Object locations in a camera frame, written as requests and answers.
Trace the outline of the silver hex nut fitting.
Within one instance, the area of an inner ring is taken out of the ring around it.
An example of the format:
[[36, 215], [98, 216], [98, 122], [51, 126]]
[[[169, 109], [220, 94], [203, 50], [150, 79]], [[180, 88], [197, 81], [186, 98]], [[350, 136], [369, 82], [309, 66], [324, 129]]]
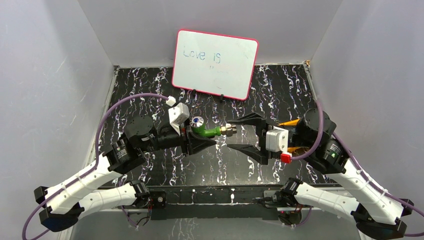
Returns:
[[236, 125], [233, 125], [230, 123], [226, 123], [225, 125], [220, 126], [219, 129], [220, 129], [220, 134], [222, 136], [231, 137], [237, 133]]

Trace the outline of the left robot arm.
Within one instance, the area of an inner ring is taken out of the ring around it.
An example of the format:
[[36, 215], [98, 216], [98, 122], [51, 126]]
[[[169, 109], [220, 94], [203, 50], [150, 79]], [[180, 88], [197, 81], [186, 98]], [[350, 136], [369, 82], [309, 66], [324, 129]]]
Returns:
[[60, 184], [34, 190], [35, 200], [41, 206], [40, 223], [52, 232], [60, 232], [104, 209], [150, 207], [153, 197], [140, 180], [108, 190], [102, 190], [101, 186], [144, 164], [146, 153], [179, 147], [184, 154], [193, 155], [215, 145], [214, 137], [233, 130], [231, 125], [208, 129], [201, 117], [188, 118], [186, 115], [156, 128], [150, 116], [136, 116], [128, 121], [121, 137], [106, 148], [97, 161]]

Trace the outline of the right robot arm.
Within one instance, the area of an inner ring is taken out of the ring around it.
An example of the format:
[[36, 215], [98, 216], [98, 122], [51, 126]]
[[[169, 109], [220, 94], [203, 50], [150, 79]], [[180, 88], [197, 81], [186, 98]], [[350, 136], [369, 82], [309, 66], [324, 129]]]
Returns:
[[271, 125], [258, 113], [234, 119], [231, 124], [254, 126], [258, 137], [258, 146], [230, 144], [231, 149], [266, 165], [273, 158], [291, 163], [295, 160], [293, 152], [305, 148], [301, 158], [349, 193], [349, 196], [331, 193], [291, 177], [279, 190], [264, 191], [262, 197], [255, 199], [256, 203], [266, 208], [316, 207], [352, 222], [361, 233], [375, 240], [407, 235], [402, 217], [412, 213], [412, 202], [390, 198], [358, 167], [352, 154], [334, 135], [336, 124], [320, 108], [311, 108], [301, 118], [278, 126]]

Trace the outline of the green water faucet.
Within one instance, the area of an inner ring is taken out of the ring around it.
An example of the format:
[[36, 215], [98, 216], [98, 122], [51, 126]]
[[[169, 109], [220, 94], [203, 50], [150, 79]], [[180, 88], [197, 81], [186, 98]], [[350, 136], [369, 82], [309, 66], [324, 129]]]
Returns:
[[214, 138], [222, 135], [221, 127], [206, 128], [205, 120], [201, 116], [194, 116], [190, 120], [191, 130], [206, 138]]

